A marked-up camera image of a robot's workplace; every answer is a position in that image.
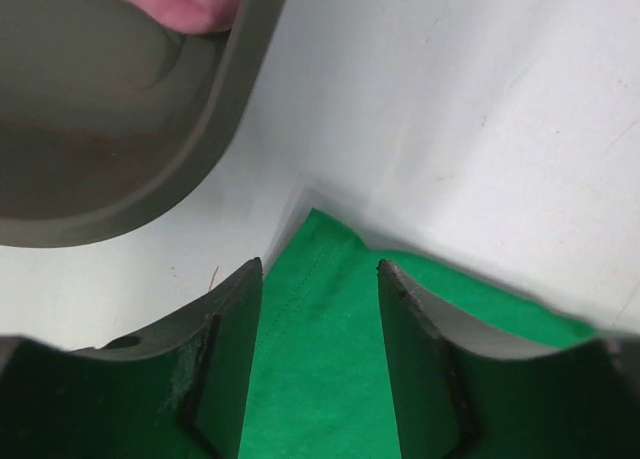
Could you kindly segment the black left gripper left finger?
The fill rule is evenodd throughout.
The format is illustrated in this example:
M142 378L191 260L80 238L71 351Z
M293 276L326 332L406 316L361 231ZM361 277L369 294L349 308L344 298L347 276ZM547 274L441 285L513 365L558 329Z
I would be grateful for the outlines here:
M5 458L235 458L263 292L259 259L102 348L1 340Z

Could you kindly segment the green t-shirt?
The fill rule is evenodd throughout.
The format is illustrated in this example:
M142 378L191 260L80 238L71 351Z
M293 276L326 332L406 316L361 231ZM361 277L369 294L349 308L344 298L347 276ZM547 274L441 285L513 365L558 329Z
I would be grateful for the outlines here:
M563 347L593 334L434 259L373 250L313 210L264 282L242 432L243 458L396 458L400 454L378 307L377 266L508 332Z

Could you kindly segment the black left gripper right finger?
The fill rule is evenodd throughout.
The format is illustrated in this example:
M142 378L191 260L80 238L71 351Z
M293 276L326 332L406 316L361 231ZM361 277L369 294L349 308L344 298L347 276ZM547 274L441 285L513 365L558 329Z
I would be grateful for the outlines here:
M506 332L378 266L378 297L405 458L635 458L639 338L568 347Z

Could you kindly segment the grey plastic basket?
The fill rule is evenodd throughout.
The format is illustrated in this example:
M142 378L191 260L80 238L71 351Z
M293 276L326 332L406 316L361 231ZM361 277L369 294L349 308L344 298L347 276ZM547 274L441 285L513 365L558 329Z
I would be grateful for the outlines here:
M224 155L286 0L184 35L123 0L1 0L1 241L113 238L173 208Z

